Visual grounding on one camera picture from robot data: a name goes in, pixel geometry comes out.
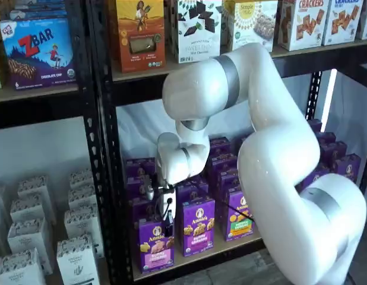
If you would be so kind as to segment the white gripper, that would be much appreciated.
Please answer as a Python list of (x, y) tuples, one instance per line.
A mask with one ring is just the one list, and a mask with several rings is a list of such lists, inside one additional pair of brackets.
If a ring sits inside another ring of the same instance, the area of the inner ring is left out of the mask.
[(164, 236), (169, 238), (174, 235), (176, 216), (176, 191), (173, 185), (162, 188), (159, 198), (159, 211), (164, 221)]

